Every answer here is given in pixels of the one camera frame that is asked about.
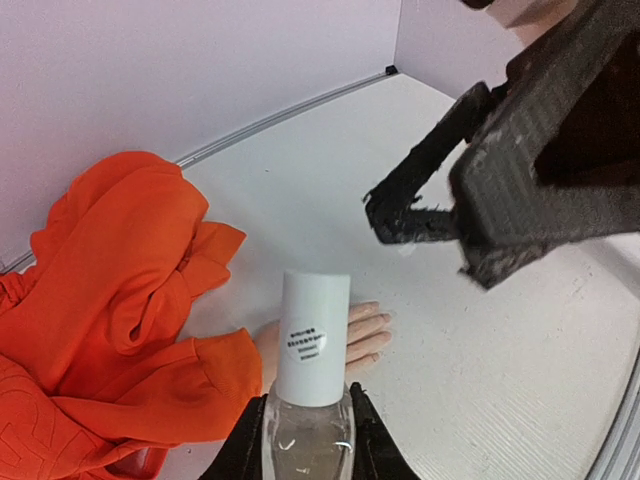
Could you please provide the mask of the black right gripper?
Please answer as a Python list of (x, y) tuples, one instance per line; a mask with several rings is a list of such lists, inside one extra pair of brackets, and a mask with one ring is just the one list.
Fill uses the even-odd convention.
[(384, 245), (456, 240), (450, 211), (413, 205), (482, 126), (449, 181), (467, 275), (486, 289), (560, 246), (638, 231), (638, 3), (578, 2), (506, 72), (492, 113), (473, 85), (364, 199)]

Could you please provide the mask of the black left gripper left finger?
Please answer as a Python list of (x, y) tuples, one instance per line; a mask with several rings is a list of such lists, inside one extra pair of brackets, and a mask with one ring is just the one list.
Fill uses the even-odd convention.
[(260, 480), (262, 427), (267, 396), (252, 398), (217, 456), (207, 480)]

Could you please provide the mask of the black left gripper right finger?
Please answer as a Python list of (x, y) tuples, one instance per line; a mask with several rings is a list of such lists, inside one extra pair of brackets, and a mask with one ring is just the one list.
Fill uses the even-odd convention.
[(350, 386), (356, 426), (353, 480), (417, 480), (361, 384)]

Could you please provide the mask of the clear nail polish bottle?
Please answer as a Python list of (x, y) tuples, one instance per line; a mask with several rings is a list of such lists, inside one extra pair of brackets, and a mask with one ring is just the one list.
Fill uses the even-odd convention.
[(356, 428), (345, 384), (350, 278), (284, 275), (277, 375), (265, 403), (265, 479), (349, 479)]

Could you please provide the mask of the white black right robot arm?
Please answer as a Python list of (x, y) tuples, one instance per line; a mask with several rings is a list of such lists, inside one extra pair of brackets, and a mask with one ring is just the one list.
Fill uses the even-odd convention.
[(639, 229), (639, 5), (474, 1), (524, 49), (365, 196), (385, 245), (457, 242), (491, 289), (553, 249)]

